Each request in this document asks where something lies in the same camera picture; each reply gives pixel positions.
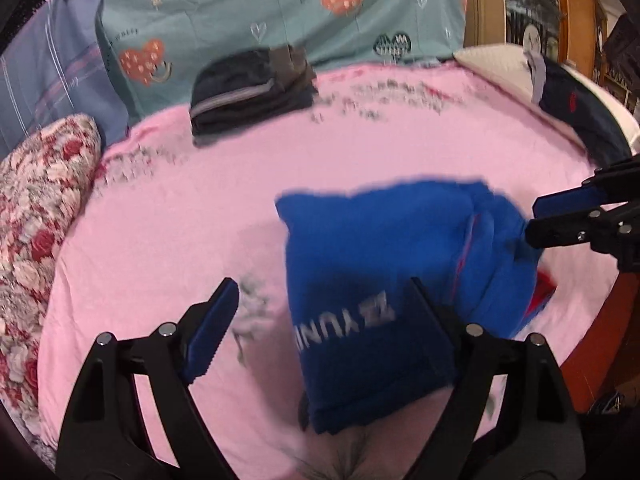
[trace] blue towel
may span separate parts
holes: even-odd
[[[289,194],[287,289],[318,433],[389,415],[453,380],[428,309],[407,301],[410,278],[431,301],[496,336],[524,323],[541,251],[503,196],[475,182],[417,182],[353,197]]]

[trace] red rose pattern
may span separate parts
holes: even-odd
[[[65,160],[69,160],[72,156],[80,153],[80,148],[82,148],[82,141],[79,139],[70,140],[68,143],[64,145],[62,148],[62,154]]]
[[[38,361],[33,358],[24,364],[24,380],[34,390],[38,387]]]
[[[0,274],[0,304],[4,307],[0,336],[6,351],[0,351],[0,392],[9,399],[5,407],[15,418],[33,421],[38,417],[40,321],[47,311],[52,280],[50,262],[45,264],[43,259],[52,258],[54,244],[62,245],[74,220],[68,208],[59,205],[67,189],[88,195],[99,159],[100,136],[94,121],[75,115],[35,132],[0,161],[0,217],[6,219],[0,226],[0,267],[13,269]],[[53,171],[50,178],[47,170],[61,161],[72,168],[70,177],[56,179]],[[46,205],[40,195],[43,188],[49,193]],[[38,229],[33,234],[26,227],[34,222]],[[28,283],[39,290],[31,290]],[[3,295],[3,290],[17,289],[25,291],[30,301],[24,294]],[[14,353],[22,354],[24,361],[7,357]],[[21,367],[22,362],[24,370],[11,374],[12,367]],[[19,378],[20,373],[24,377],[19,382],[9,378]]]
[[[39,262],[45,256],[51,256],[51,248],[56,237],[51,231],[40,229],[31,240],[31,257]]]

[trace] bed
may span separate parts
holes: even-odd
[[[353,192],[448,176],[482,178],[530,214],[537,196],[578,186],[594,167],[575,136],[456,62],[432,69],[358,64],[324,72],[318,85],[311,110],[199,146],[188,108],[169,108],[137,124],[88,170],[93,189],[82,191],[82,213],[56,254],[40,320],[40,418],[25,435],[41,456],[43,442],[57,444],[66,400],[98,333],[148,333],[231,276],[241,286],[238,316],[191,391],[240,478],[346,477],[339,464],[351,450],[366,471],[394,476],[415,459],[448,390],[366,431],[332,438],[298,428],[302,380],[286,309],[286,230],[274,199],[291,189]],[[548,250],[543,263],[558,290],[519,336],[543,333],[559,362],[574,353],[565,376],[584,408],[584,385],[575,377],[586,360],[575,356],[612,291],[615,261],[581,246]],[[629,312],[635,296],[635,283],[623,285],[609,301],[617,314]],[[600,353],[614,353],[620,338],[601,344]],[[503,387],[499,380],[492,387],[481,433],[495,423]],[[148,386],[139,388],[154,449],[171,462]]]

